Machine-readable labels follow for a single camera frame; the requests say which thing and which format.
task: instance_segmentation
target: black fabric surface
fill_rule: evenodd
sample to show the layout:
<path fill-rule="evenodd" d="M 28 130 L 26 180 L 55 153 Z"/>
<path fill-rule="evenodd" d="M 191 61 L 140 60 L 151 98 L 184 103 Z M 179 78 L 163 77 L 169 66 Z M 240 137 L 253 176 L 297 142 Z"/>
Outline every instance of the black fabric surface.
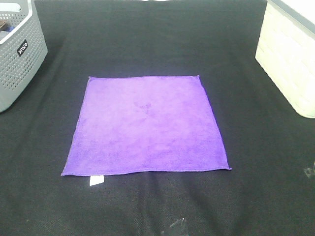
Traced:
<path fill-rule="evenodd" d="M 48 55 L 0 114 L 1 236 L 313 236 L 315 120 L 254 59 L 265 0 L 38 1 Z M 61 177 L 88 76 L 200 75 L 232 171 Z"/>

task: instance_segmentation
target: small white scrap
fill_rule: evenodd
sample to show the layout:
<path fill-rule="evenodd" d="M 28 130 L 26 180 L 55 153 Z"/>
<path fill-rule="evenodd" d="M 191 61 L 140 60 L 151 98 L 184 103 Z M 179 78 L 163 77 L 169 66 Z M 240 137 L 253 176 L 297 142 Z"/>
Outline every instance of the small white scrap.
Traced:
<path fill-rule="evenodd" d="M 96 185 L 99 183 L 104 183 L 104 176 L 91 176 L 90 178 L 90 186 Z"/>

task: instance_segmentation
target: perforated basket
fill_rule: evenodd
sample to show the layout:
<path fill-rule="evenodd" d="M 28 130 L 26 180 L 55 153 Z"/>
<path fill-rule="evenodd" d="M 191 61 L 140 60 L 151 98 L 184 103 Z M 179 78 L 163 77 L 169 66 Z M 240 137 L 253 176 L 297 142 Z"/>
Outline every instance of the perforated basket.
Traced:
<path fill-rule="evenodd" d="M 0 112 L 7 109 L 32 80 L 47 55 L 47 47 L 33 0 L 17 3 L 19 11 L 1 11 L 14 30 L 0 41 Z"/>

